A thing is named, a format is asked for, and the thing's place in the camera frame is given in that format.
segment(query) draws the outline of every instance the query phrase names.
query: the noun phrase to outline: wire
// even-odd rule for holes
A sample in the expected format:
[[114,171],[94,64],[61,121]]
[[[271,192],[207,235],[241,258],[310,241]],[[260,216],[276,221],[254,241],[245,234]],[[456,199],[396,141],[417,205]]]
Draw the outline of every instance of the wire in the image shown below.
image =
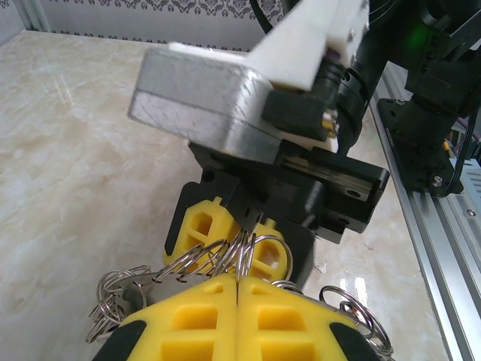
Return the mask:
[[467,149],[470,146],[471,137],[473,136],[474,126],[476,125],[477,117],[478,117],[478,111],[475,111],[467,119],[466,135],[464,137],[461,150],[459,151],[458,160],[456,161],[456,166],[454,167],[454,173],[452,173],[451,180],[449,181],[449,185],[440,195],[438,195],[439,198],[443,198],[451,194],[454,188],[456,187],[456,184],[458,183],[459,178],[461,178],[464,161],[466,160]]
[[269,23],[267,17],[265,17],[262,9],[259,7],[258,0],[249,0],[250,6],[253,9],[254,15],[256,15],[257,22],[261,26],[264,33],[269,33],[272,30],[272,25]]

